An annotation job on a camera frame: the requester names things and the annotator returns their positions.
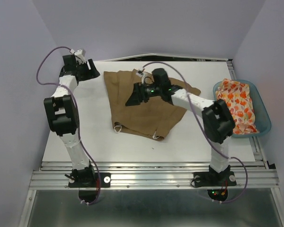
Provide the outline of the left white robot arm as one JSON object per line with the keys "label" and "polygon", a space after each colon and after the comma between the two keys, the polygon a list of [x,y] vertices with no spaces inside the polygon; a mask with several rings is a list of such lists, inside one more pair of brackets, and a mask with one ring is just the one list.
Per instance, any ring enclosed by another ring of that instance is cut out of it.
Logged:
{"label": "left white robot arm", "polygon": [[85,59],[82,50],[64,55],[64,66],[53,95],[44,99],[44,108],[50,130],[64,143],[72,161],[73,174],[81,172],[79,180],[85,186],[95,183],[95,173],[80,139],[80,119],[73,92],[80,82],[100,76],[92,59]]}

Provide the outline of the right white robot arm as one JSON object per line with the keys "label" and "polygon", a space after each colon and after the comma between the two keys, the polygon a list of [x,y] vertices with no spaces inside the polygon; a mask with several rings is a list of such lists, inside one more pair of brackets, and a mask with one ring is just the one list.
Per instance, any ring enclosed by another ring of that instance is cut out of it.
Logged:
{"label": "right white robot arm", "polygon": [[133,92],[126,106],[146,103],[151,97],[159,96],[163,101],[193,112],[196,119],[203,120],[201,131],[209,141],[211,161],[208,179],[213,184],[220,184],[225,180],[224,171],[229,167],[228,145],[224,141],[230,137],[235,128],[234,119],[224,100],[217,101],[201,98],[188,92],[184,86],[172,84],[167,72],[163,68],[152,71],[153,82],[144,82],[144,69],[138,70],[136,75],[141,82],[134,83]]}

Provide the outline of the brown pleated skirt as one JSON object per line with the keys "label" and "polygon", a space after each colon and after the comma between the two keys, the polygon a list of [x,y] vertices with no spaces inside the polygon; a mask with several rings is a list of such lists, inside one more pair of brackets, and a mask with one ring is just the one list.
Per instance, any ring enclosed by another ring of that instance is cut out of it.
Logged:
{"label": "brown pleated skirt", "polygon": [[186,109],[171,105],[159,96],[152,97],[140,105],[126,106],[134,83],[141,82],[136,72],[137,70],[104,72],[112,126],[115,132],[134,134],[156,141],[164,140],[172,128],[182,120]]}

